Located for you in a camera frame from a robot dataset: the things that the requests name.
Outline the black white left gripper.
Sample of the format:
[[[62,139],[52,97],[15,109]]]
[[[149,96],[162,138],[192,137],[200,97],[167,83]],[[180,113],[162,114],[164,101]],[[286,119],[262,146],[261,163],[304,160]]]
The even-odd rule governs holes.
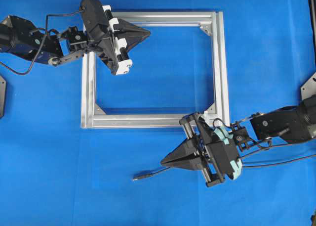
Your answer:
[[[113,17],[111,6],[103,6],[99,0],[81,0],[80,8],[91,49],[113,75],[127,74],[133,64],[127,52],[147,39],[151,32]],[[115,32],[137,35],[125,34],[119,39]]]

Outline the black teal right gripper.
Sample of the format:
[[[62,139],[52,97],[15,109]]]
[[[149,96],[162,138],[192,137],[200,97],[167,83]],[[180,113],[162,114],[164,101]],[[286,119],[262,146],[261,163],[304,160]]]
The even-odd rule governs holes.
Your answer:
[[[223,127],[211,128],[198,113],[184,116],[179,124],[187,139],[160,163],[165,167],[201,171],[207,187],[236,180],[242,171],[233,137]]]

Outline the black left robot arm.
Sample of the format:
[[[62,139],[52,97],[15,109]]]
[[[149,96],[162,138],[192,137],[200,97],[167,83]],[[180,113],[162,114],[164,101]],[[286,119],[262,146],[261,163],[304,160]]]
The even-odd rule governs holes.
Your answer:
[[[78,11],[85,26],[76,26],[64,32],[48,27],[36,27],[18,16],[7,16],[0,23],[0,51],[10,53],[32,64],[59,66],[72,62],[90,52],[95,53],[112,75],[129,72],[133,61],[128,52],[150,36],[150,31],[115,18],[109,5],[99,0],[81,0]]]

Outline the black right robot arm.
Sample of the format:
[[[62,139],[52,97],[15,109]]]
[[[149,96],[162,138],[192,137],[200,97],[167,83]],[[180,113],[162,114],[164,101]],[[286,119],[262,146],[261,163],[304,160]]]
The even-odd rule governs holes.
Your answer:
[[[267,114],[256,113],[249,121],[257,141],[236,121],[230,126],[209,126],[201,114],[194,112],[180,119],[186,139],[166,155],[165,167],[202,171],[206,186],[223,183],[225,177],[236,180],[242,170],[240,151],[272,143],[280,137],[289,144],[312,140],[316,136],[316,97],[304,99],[298,106],[287,106]]]

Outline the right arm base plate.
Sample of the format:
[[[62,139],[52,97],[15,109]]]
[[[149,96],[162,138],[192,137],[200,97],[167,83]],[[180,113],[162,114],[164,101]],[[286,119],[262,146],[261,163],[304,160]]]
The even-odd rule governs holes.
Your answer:
[[[316,73],[301,86],[301,99],[307,99],[316,94]]]

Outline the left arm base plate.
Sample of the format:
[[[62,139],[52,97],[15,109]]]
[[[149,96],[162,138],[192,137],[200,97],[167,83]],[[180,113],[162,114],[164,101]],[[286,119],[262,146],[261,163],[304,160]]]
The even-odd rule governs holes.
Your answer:
[[[6,99],[6,80],[0,76],[0,118],[4,116]]]

